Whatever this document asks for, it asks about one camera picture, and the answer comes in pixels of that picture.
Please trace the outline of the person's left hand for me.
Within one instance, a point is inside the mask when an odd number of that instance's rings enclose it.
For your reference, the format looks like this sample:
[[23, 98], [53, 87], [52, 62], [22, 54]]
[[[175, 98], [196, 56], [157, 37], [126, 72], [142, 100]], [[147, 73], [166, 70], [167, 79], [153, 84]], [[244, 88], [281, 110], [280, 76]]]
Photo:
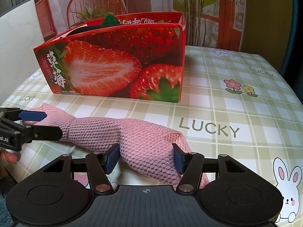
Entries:
[[5, 177], [5, 176], [8, 175], [8, 173], [4, 169], [3, 163], [4, 162], [16, 163], [17, 162], [17, 156], [15, 154], [10, 153], [10, 152], [4, 150], [3, 148], [1, 148], [0, 159], [1, 159], [0, 176]]

